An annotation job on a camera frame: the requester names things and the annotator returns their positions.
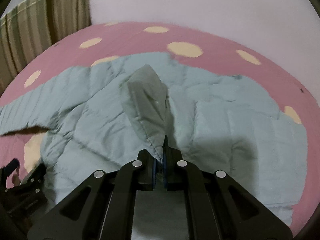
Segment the pink polka dot bedsheet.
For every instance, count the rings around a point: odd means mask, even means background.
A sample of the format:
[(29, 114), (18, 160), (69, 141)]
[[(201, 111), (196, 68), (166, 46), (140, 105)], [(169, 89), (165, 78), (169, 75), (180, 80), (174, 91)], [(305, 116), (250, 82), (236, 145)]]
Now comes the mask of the pink polka dot bedsheet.
[(1, 96), (7, 104), (23, 95), (25, 81), (40, 70), (36, 87), (72, 66), (90, 66), (145, 52), (167, 52), (172, 42), (193, 44), (198, 57), (171, 53), (180, 63), (215, 74), (242, 74), (262, 85), (282, 111), (300, 120), (308, 138), (307, 173), (302, 197), (293, 208), (291, 229), (297, 234), (307, 225), (319, 204), (319, 106), (311, 93), (288, 72), (263, 55), (234, 41), (195, 29), (164, 23), (104, 23), (73, 33), (29, 63)]

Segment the light blue puffer jacket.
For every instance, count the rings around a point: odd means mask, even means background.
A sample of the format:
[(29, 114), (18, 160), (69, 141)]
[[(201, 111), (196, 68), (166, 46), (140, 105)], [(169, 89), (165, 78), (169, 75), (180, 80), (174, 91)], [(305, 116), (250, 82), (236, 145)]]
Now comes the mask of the light blue puffer jacket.
[[(306, 177), (306, 129), (243, 75), (166, 53), (71, 67), (1, 107), (1, 133), (44, 128), (47, 203), (28, 239), (292, 239)], [(199, 191), (168, 191), (163, 142), (200, 170)], [(152, 191), (118, 172), (147, 150)]]

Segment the green striped pillow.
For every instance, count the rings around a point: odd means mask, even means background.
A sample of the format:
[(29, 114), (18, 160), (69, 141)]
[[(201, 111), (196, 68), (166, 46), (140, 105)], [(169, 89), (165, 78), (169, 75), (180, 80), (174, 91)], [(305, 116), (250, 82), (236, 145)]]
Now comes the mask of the green striped pillow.
[(33, 59), (91, 25), (89, 0), (25, 0), (1, 18), (1, 91)]

